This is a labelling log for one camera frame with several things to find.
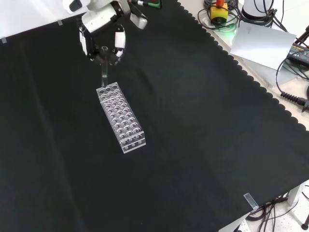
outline white paper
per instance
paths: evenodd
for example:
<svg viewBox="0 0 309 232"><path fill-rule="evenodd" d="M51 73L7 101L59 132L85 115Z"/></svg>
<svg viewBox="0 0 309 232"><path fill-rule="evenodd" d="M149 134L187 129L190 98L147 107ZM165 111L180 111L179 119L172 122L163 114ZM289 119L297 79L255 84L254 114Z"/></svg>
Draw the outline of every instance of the white paper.
<svg viewBox="0 0 309 232"><path fill-rule="evenodd" d="M277 69L288 55L296 35L241 21L231 54Z"/></svg>

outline black tablecloth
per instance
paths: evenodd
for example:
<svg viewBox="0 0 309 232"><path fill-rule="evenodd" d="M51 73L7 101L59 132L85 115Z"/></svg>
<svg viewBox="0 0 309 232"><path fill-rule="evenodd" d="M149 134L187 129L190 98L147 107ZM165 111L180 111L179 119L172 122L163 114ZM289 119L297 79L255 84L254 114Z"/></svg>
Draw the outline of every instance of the black tablecloth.
<svg viewBox="0 0 309 232"><path fill-rule="evenodd" d="M74 18L0 45L2 232L214 232L309 179L305 128L175 0L143 11L109 70L145 131L127 154Z"/></svg>

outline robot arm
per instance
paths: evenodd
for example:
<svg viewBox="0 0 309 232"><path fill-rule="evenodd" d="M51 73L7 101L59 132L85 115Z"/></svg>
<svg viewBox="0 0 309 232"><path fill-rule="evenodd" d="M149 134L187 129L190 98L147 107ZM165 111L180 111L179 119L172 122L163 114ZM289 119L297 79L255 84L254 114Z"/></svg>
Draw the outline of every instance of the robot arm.
<svg viewBox="0 0 309 232"><path fill-rule="evenodd" d="M85 55L99 64L103 62L101 49L91 36L93 32L115 23L123 15L130 15L130 20L140 29L144 29L147 25L145 15L128 0L63 0L64 9L70 14L85 6L89 12L85 13L78 22L80 42ZM120 61L125 45L125 29L122 25L117 24L115 27L115 48L109 58L111 65L116 65Z"/></svg>

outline cable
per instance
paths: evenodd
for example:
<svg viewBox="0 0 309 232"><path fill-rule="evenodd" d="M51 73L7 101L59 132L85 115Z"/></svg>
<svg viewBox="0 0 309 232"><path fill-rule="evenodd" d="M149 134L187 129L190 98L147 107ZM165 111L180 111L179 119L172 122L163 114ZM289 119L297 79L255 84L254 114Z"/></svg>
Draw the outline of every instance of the cable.
<svg viewBox="0 0 309 232"><path fill-rule="evenodd" d="M307 80L309 80L309 77L304 73L304 71L301 69L300 64L298 64L298 69L300 70L300 72L305 76L305 78Z"/></svg>
<svg viewBox="0 0 309 232"><path fill-rule="evenodd" d="M290 67L290 69L294 72L295 75L300 76L302 79L309 81L309 78L307 77L306 74L303 73L303 71L300 69L300 67L298 67L298 69L300 70L301 73L303 73L305 76L300 75L298 72L295 71L295 69L293 69L293 67L288 63L288 62L284 62L287 66Z"/></svg>
<svg viewBox="0 0 309 232"><path fill-rule="evenodd" d="M281 18L281 23L283 21L283 17L284 17L284 0L282 1L282 18Z"/></svg>
<svg viewBox="0 0 309 232"><path fill-rule="evenodd" d="M276 206L274 205L274 224L272 226L272 232L275 232L275 225L276 225Z"/></svg>
<svg viewBox="0 0 309 232"><path fill-rule="evenodd" d="M218 7L221 9L225 9L228 11L228 13L230 15L233 15L234 17L225 22L224 24L222 23L218 23L214 20L211 19L210 16L210 9L211 7L216 7L215 6L215 2L212 2L212 0L204 0L204 9L200 10L197 14L197 18L198 21L200 22L200 24L205 27L206 29L211 29L211 30L220 30L220 29L225 29L225 28L233 28L235 27L238 23L240 23L240 21L244 21L247 23L251 23L251 24L256 24L256 25L260 25L260 26L266 26L266 27L270 27L272 25L272 21L273 21L273 17L275 16L277 10L273 10L272 5L273 5L274 0L272 0L271 6L268 10L266 10L266 15L259 18L259 19L247 19L243 14L242 11L239 9L238 4L239 4L239 0L230 0L230 1L226 1L225 3L227 3L227 9L225 9L224 7ZM202 11L206 11L208 18L210 19L211 23L214 24L214 27L210 27L206 24L204 24L201 20L200 20L200 13Z"/></svg>
<svg viewBox="0 0 309 232"><path fill-rule="evenodd" d="M278 85L278 72L279 72L279 69L280 67L282 66L282 64L290 57L290 56L293 56L295 54L298 54L298 53L301 53L301 52L307 52L307 50L304 50L304 51L297 51L297 52L294 52L292 54L289 54L282 62L281 64L279 65L279 67L277 68L277 71L276 71L276 85L277 85L277 88L278 90L283 93L283 91L280 89L279 85Z"/></svg>
<svg viewBox="0 0 309 232"><path fill-rule="evenodd" d="M234 18L230 19L230 20L227 21L226 23L229 23L229 22L231 22L231 21L233 21L233 20L235 20L235 19L236 19L236 22L230 23L230 24L228 24L228 25L223 25L223 24L220 24L220 23L218 23L218 22L212 20L212 19L211 19L211 16L210 16L210 8L211 8L211 7L216 7L214 4L215 4L215 2L212 3L212 4L210 4L210 5L208 5L206 8L200 10L200 11L197 13L197 19L198 19L199 23L200 23L203 27L205 27L205 28L207 28L207 29L211 29L211 30L220 30L220 29L225 29L225 28L232 28L232 27L234 27L234 26L236 26L236 25L238 24L238 22L239 22L239 17L238 17L238 15L234 14L231 10L229 10L229 9L227 9L227 8L224 8L224 7L218 7L218 8L224 9L224 10L228 11L229 14L231 14L231 15L234 16ZM209 27L209 26L207 26L206 24L204 24L204 23L200 20L200 13L201 13L202 11L206 11L206 12L207 12L208 18L209 18L210 21L215 25L214 27Z"/></svg>
<svg viewBox="0 0 309 232"><path fill-rule="evenodd" d="M307 197L307 196L304 194L304 192L301 192L301 193L304 195L304 197L307 198L307 200L309 200L309 197Z"/></svg>
<svg viewBox="0 0 309 232"><path fill-rule="evenodd" d="M289 213L292 209L294 209L294 208L297 206L297 204L298 204L298 201L297 201L297 203L296 203L291 209L289 209L289 211L287 211L286 213L284 213L284 214L282 214L282 215L280 215L280 216L276 216L276 217L269 218L268 220L272 220L272 219L279 218L279 217L282 217L282 216L286 215L286 214Z"/></svg>

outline test tube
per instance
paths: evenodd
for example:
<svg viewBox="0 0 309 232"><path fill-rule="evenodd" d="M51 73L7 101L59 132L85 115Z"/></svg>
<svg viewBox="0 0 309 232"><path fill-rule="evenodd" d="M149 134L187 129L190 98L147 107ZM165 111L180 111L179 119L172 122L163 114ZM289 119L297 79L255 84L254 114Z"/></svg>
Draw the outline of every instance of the test tube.
<svg viewBox="0 0 309 232"><path fill-rule="evenodd" d="M102 88L106 88L107 86L107 66L108 66L108 47L103 46L101 48L102 50L102 64L101 64L101 69L102 69Z"/></svg>

